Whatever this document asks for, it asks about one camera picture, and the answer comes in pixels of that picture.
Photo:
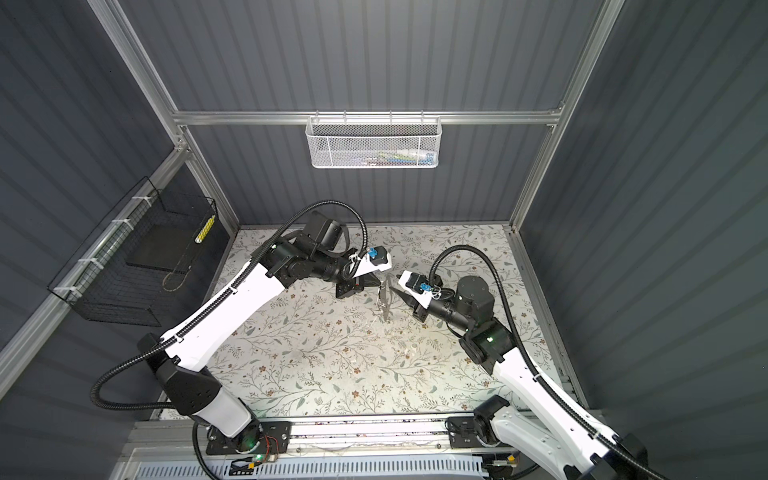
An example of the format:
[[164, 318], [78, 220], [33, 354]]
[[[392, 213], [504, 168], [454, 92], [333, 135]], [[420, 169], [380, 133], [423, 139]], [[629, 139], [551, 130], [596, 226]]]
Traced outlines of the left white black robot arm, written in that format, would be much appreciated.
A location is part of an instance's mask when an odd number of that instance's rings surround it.
[[259, 308], [299, 280], [334, 284], [339, 299], [379, 285], [378, 273], [391, 268], [383, 246], [335, 247], [346, 227], [313, 211], [303, 229], [265, 242], [265, 255], [251, 258], [216, 296], [192, 316], [162, 335], [171, 341], [147, 363], [180, 414], [202, 421], [241, 448], [254, 447], [263, 435], [255, 413], [207, 369], [219, 347]]

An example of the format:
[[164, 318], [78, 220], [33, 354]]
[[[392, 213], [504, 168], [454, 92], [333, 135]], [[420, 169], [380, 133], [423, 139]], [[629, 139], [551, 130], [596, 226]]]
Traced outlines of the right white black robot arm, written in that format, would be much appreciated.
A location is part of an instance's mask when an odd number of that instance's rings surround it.
[[473, 411], [478, 439], [503, 443], [556, 479], [645, 479], [647, 450], [634, 436], [619, 437], [588, 414], [536, 366], [528, 366], [512, 332], [494, 315], [495, 298], [478, 276], [444, 288], [404, 271], [397, 295], [423, 320], [433, 315], [461, 333], [470, 360], [514, 392], [536, 415], [532, 422], [508, 400], [494, 395]]

